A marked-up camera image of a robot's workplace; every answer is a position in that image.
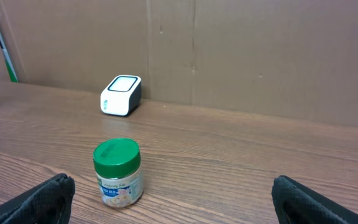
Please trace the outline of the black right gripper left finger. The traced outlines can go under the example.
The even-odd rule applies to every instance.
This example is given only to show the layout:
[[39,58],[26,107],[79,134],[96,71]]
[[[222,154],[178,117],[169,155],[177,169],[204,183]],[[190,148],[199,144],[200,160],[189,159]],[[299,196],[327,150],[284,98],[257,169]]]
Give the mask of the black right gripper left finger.
[[0,224],[68,224],[75,181],[61,173],[0,205]]

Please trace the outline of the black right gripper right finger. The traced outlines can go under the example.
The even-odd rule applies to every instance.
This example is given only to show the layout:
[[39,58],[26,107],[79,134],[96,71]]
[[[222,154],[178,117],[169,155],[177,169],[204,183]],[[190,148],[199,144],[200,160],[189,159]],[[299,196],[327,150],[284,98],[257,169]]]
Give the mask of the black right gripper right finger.
[[281,175],[274,179],[272,202],[279,224],[358,224],[358,214]]

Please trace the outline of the green lid jar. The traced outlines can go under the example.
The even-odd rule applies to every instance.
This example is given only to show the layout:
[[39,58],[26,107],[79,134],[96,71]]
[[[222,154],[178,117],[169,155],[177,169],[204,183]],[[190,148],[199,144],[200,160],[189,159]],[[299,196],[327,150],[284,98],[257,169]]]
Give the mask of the green lid jar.
[[101,200],[112,208],[130,206],[144,192],[139,145],[129,138],[110,139],[93,152]]

